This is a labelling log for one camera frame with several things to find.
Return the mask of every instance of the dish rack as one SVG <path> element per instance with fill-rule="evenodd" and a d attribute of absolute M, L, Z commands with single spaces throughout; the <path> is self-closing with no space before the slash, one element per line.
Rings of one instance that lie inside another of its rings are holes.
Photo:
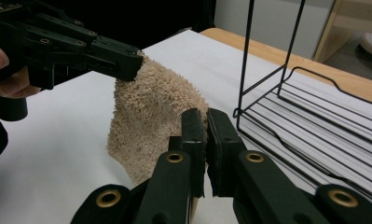
<path fill-rule="evenodd" d="M 308 68 L 297 66 L 287 71 L 305 0 L 299 4 L 284 64 L 255 84 L 246 84 L 254 4 L 251 0 L 239 101 L 233 114 L 236 129 L 307 188 L 341 184 L 372 202 L 372 102 L 343 91 L 335 80 Z M 299 80 L 303 76 L 297 72 L 324 78 L 332 85 L 322 92 L 320 87 Z M 277 76 L 280 81 L 256 99 L 249 99 L 249 95 Z"/>

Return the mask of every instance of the fluffy washcloth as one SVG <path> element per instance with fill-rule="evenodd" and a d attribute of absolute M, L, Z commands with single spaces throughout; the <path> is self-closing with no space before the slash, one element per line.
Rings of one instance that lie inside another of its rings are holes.
<path fill-rule="evenodd" d="M 107 149 L 135 186 L 151 177 L 169 137 L 181 136 L 184 111 L 196 107 L 206 124 L 208 104 L 199 91 L 148 56 L 133 82 L 116 81 L 114 97 Z"/>

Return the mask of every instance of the gray floor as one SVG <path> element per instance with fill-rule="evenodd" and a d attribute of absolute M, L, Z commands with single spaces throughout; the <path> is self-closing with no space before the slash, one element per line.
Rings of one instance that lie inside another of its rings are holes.
<path fill-rule="evenodd" d="M 349 42 L 324 64 L 372 80 L 372 55 L 359 47 L 362 33 L 355 32 Z"/>

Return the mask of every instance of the gray wall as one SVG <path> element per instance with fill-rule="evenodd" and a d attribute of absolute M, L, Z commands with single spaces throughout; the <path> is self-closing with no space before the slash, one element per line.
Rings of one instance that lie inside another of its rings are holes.
<path fill-rule="evenodd" d="M 311 59 L 335 0 L 306 0 L 293 53 Z M 300 0 L 255 0 L 251 38 L 288 50 Z M 245 36 L 248 0 L 216 0 L 214 24 Z"/>

